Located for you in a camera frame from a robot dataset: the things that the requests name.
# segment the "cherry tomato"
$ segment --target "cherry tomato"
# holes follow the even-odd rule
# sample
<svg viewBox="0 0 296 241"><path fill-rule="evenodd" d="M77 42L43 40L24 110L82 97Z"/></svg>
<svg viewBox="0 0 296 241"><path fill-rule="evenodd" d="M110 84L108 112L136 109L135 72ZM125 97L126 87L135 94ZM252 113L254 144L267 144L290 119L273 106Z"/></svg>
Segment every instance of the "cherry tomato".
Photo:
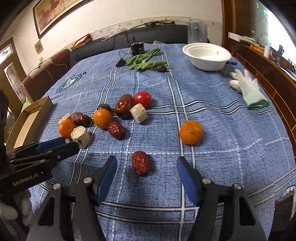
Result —
<svg viewBox="0 0 296 241"><path fill-rule="evenodd" d="M146 91L140 91L133 96L135 104L141 103L145 108L151 104L151 95Z"/></svg>

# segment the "orange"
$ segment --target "orange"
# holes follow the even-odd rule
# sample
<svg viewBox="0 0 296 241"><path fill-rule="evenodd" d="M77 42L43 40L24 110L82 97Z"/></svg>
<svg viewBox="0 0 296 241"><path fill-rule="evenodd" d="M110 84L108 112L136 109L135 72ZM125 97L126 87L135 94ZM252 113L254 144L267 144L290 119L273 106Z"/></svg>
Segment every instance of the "orange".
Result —
<svg viewBox="0 0 296 241"><path fill-rule="evenodd" d="M59 134L65 139L71 139L71 132L75 128L75 124L71 119L65 119L59 124Z"/></svg>
<svg viewBox="0 0 296 241"><path fill-rule="evenodd" d="M179 135L183 143L187 145L194 145L202 138L202 125L195 120L186 121L182 124Z"/></svg>
<svg viewBox="0 0 296 241"><path fill-rule="evenodd" d="M111 112L106 109L98 109L94 113L93 119L96 126L101 129L107 129L108 125L113 121Z"/></svg>

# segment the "small wall picture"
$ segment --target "small wall picture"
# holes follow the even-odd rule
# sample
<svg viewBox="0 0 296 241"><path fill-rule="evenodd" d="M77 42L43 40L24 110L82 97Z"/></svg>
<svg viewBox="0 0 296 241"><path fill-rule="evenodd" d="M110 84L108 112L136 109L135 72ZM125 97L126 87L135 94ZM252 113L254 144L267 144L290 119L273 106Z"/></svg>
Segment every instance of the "small wall picture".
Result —
<svg viewBox="0 0 296 241"><path fill-rule="evenodd" d="M35 44L35 49L37 54L40 54L43 51L43 47L40 40Z"/></svg>
<svg viewBox="0 0 296 241"><path fill-rule="evenodd" d="M54 24L89 0L40 0L33 8L38 37L42 37Z"/></svg>

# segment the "gloved hand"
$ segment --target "gloved hand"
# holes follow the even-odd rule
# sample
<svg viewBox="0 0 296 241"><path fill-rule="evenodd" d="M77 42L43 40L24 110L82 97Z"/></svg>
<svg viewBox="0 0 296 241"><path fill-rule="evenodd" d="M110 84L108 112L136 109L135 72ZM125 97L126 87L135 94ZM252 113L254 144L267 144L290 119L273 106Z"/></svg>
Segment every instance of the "gloved hand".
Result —
<svg viewBox="0 0 296 241"><path fill-rule="evenodd" d="M238 69L234 71L234 73L229 73L229 75L234 78L234 80L229 82L229 85L237 91L240 90L247 108L267 107L269 102L260 92L258 80L252 80L247 70L244 70L244 75Z"/></svg>
<svg viewBox="0 0 296 241"><path fill-rule="evenodd" d="M34 213L32 211L32 203L30 200L31 193L25 190L14 195L17 205L20 207L22 221L25 226L29 227L33 223ZM0 202L0 218L4 220L14 220L18 218L18 212L11 206Z"/></svg>

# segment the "blue tablecloth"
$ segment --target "blue tablecloth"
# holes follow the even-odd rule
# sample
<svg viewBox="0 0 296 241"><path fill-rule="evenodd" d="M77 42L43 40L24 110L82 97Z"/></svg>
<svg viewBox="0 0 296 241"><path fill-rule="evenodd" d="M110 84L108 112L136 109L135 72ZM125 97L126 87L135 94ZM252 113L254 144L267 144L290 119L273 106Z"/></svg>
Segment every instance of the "blue tablecloth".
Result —
<svg viewBox="0 0 296 241"><path fill-rule="evenodd" d="M198 70L182 53L183 46L145 46L146 51L161 49L162 55L151 60L166 60L172 67L166 74L116 68L123 53L114 50L80 61L47 92L54 107L39 141L58 137L58 120L68 112L92 117L98 104L114 108L123 94L138 91L148 91L153 103L144 123L121 120L128 130L124 140L92 125L89 147L59 162L50 181L31 188L35 211L54 183L77 183L115 155L118 170L106 201L97 210L107 240L186 240L197 208L182 191L176 170L177 158L185 156L217 184L242 184L268 236L275 200L295 184L295 161L286 129L271 101L268 108L249 110L242 95L229 87L227 73L234 67L242 71L241 64L226 65L218 72ZM199 144L188 146L180 141L178 129L192 119L202 124L205 133ZM153 161L154 171L147 177L137 176L132 169L131 154L137 150L145 151ZM74 205L72 209L75 237L80 240ZM221 225L222 213L221 205L216 226ZM213 240L217 237L215 228Z"/></svg>

